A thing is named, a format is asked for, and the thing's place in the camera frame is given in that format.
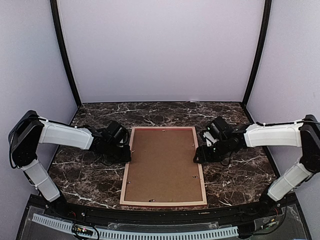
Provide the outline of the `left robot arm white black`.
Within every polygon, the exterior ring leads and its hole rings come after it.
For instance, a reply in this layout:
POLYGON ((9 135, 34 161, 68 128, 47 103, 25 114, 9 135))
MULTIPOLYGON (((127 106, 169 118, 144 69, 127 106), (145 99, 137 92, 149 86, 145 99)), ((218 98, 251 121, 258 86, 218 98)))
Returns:
POLYGON ((102 155, 111 164, 121 164, 132 160, 129 140, 130 132, 117 121, 100 129, 89 125, 71 126, 28 110, 8 134, 8 156, 11 168, 22 170, 34 188, 51 203, 51 210, 58 217, 67 218, 71 208, 40 160, 43 146, 77 148, 102 155))

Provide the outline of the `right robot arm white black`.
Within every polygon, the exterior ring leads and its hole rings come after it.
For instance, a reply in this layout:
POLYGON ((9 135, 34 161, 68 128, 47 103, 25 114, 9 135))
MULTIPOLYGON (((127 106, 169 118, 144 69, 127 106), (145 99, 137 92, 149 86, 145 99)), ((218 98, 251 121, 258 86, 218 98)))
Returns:
POLYGON ((221 163, 242 149, 267 147, 275 152, 293 150, 292 166, 264 191, 255 213, 266 217, 275 203, 320 172, 320 123, 312 114, 289 122, 228 124, 221 116, 201 132, 204 145, 197 147, 193 161, 197 164, 221 163))

